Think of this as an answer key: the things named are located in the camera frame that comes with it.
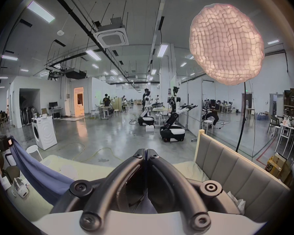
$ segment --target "upholstered headboard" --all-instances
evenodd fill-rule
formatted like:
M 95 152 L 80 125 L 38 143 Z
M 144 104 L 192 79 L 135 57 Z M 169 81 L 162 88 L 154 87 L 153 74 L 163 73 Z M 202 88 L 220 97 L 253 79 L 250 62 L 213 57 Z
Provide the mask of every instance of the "upholstered headboard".
M 194 162 L 236 199 L 244 199 L 245 216 L 266 222 L 280 206 L 289 188 L 263 168 L 215 139 L 198 133 Z

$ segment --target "blue blanket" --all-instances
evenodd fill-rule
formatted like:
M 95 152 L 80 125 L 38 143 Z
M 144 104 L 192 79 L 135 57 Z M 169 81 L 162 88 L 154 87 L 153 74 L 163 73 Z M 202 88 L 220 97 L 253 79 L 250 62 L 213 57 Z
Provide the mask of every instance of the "blue blanket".
M 32 158 L 13 137 L 11 138 L 14 144 L 10 151 L 17 167 L 35 190 L 47 202 L 55 205 L 74 180 L 44 166 Z

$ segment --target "ceiling air conditioner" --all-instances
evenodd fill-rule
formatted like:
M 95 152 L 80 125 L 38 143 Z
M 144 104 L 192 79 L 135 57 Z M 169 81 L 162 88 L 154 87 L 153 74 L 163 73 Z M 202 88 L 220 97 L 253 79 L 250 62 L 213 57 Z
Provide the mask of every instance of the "ceiling air conditioner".
M 103 48 L 129 45 L 126 29 L 122 18 L 111 18 L 111 24 L 99 26 L 94 37 Z

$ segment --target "textured lamp shade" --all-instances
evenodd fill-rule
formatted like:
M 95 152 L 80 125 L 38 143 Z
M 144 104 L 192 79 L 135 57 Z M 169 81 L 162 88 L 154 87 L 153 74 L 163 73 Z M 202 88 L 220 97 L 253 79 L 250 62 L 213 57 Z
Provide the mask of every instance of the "textured lamp shade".
M 264 43 L 253 22 L 228 4 L 204 7 L 193 19 L 189 46 L 196 62 L 210 77 L 237 85 L 257 76 Z

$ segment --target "washing machine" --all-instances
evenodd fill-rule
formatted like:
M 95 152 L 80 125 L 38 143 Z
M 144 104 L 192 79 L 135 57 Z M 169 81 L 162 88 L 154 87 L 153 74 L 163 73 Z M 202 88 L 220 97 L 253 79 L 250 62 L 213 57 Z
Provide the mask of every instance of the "washing machine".
M 32 118 L 32 127 L 36 144 L 43 150 L 57 144 L 52 116 L 46 118 Z

